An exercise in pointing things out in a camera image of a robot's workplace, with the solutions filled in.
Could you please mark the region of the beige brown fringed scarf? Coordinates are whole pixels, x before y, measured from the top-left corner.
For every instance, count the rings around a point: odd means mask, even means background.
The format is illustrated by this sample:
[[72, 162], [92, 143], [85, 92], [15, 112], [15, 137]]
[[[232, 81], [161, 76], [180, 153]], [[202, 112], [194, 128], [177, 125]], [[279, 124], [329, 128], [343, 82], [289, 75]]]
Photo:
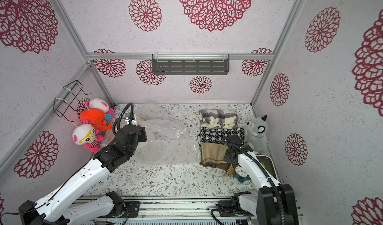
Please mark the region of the beige brown fringed scarf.
[[201, 162], [204, 167], [219, 168], [225, 170], [225, 176], [234, 177], [235, 167], [224, 161], [228, 149], [227, 145], [215, 143], [203, 143], [200, 145]]

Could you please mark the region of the grey cream plaid scarf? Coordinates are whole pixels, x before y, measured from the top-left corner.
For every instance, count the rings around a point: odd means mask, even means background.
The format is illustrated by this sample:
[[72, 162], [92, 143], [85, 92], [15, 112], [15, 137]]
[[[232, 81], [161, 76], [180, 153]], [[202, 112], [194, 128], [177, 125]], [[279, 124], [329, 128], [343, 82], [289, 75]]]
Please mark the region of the grey cream plaid scarf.
[[208, 129], [234, 129], [238, 127], [238, 115], [230, 110], [202, 109], [198, 112], [201, 127]]

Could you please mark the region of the black white houndstooth scarf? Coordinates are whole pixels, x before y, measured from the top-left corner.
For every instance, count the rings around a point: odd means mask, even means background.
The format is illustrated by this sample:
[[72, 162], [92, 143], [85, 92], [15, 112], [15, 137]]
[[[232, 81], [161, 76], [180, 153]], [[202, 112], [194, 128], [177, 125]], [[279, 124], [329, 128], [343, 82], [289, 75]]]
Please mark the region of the black white houndstooth scarf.
[[243, 128], [233, 128], [233, 129], [225, 129], [225, 128], [200, 128], [200, 134], [198, 135], [198, 141], [200, 144], [203, 143], [215, 143], [215, 144], [223, 144], [223, 139], [228, 136], [236, 135], [240, 137], [240, 139], [244, 140], [244, 129]]

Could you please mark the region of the clear plastic vacuum bag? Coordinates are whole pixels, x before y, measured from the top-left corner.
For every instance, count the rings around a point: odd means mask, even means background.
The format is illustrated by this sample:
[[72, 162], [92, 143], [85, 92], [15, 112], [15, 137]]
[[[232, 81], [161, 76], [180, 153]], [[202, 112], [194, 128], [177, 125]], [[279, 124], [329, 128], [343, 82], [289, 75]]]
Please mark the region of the clear plastic vacuum bag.
[[201, 161], [199, 145], [187, 125], [168, 114], [159, 104], [140, 104], [135, 109], [138, 125], [145, 127], [151, 150], [136, 150], [133, 159], [143, 165], [194, 164]]

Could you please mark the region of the cream knitted scarf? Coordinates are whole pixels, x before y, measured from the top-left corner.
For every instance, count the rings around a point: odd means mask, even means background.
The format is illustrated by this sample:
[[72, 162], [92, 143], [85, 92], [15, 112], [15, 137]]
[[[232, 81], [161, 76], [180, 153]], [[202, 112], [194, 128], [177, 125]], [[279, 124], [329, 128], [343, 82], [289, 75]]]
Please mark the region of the cream knitted scarf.
[[138, 143], [137, 149], [136, 150], [151, 150], [152, 149], [152, 142], [147, 141], [147, 142], [140, 142]]

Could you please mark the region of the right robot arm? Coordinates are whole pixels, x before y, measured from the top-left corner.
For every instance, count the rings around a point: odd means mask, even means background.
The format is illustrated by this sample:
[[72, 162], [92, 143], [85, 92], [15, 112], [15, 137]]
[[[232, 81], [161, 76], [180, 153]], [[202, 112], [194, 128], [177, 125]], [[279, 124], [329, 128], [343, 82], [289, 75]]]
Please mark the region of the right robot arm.
[[256, 225], [298, 225], [298, 211], [292, 187], [282, 184], [269, 173], [249, 146], [239, 136], [223, 138], [228, 147], [224, 161], [239, 167], [250, 177], [258, 195], [239, 193], [234, 201], [236, 214], [251, 214]]

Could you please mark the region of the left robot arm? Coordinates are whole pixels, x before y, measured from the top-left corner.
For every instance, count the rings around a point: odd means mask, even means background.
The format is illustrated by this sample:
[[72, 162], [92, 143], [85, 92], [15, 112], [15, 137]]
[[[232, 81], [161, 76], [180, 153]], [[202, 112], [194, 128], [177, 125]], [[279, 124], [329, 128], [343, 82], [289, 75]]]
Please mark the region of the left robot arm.
[[134, 124], [118, 129], [111, 143], [99, 150], [63, 185], [36, 202], [19, 207], [24, 225], [79, 225], [96, 217], [122, 217], [127, 214], [124, 200], [109, 192], [100, 199], [71, 208], [86, 190], [114, 172], [134, 156], [139, 143], [147, 141], [144, 127]]

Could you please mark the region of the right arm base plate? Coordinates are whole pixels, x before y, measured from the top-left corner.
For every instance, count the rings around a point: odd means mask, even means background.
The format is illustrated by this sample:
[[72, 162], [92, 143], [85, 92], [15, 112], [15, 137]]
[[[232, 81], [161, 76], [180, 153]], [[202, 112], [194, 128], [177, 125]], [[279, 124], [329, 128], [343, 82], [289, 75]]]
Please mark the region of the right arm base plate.
[[215, 204], [221, 212], [219, 212], [219, 215], [221, 217], [241, 217], [241, 216], [248, 216], [251, 217], [252, 214], [240, 209], [237, 205], [235, 205], [232, 201], [218, 201], [217, 204]]

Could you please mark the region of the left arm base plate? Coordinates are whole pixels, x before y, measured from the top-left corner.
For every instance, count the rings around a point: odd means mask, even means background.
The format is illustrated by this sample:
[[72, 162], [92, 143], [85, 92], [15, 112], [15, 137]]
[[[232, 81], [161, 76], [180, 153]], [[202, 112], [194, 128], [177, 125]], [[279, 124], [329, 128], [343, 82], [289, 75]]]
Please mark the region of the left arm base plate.
[[112, 208], [112, 211], [104, 216], [99, 218], [111, 218], [111, 219], [121, 219], [121, 218], [136, 218], [140, 209], [140, 202], [138, 201], [127, 201], [122, 203], [117, 203]]

